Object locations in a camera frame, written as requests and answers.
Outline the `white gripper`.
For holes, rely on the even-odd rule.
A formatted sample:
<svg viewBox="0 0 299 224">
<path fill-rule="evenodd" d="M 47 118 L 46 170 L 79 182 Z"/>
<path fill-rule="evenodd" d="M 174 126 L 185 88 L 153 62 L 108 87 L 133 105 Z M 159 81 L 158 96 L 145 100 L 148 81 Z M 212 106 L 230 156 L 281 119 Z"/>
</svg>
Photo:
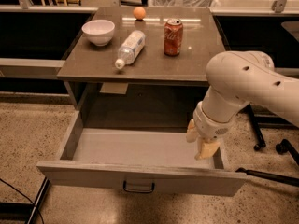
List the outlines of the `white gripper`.
<svg viewBox="0 0 299 224">
<path fill-rule="evenodd" d="M 205 139 L 218 139 L 228 133 L 233 123 L 219 123 L 209 118 L 203 111 L 202 102 L 199 102 L 193 111 L 193 119 L 189 121 L 186 133 L 188 143 L 195 142 L 198 134 Z M 198 152 L 195 155 L 197 160 L 211 158 L 220 146 L 218 140 L 207 141 L 197 139 Z"/>
</svg>

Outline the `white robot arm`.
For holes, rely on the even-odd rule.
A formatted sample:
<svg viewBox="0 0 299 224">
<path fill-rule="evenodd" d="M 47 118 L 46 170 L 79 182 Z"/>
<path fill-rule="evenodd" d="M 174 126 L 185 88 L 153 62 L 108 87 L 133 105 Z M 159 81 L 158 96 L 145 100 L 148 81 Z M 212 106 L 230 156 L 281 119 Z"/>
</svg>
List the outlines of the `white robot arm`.
<svg viewBox="0 0 299 224">
<path fill-rule="evenodd" d="M 248 104 L 261 105 L 299 126 L 299 79 L 274 71 L 260 51 L 225 51 L 207 64 L 209 88 L 193 111 L 186 140 L 198 145 L 197 160 L 212 157 L 235 115 Z"/>
</svg>

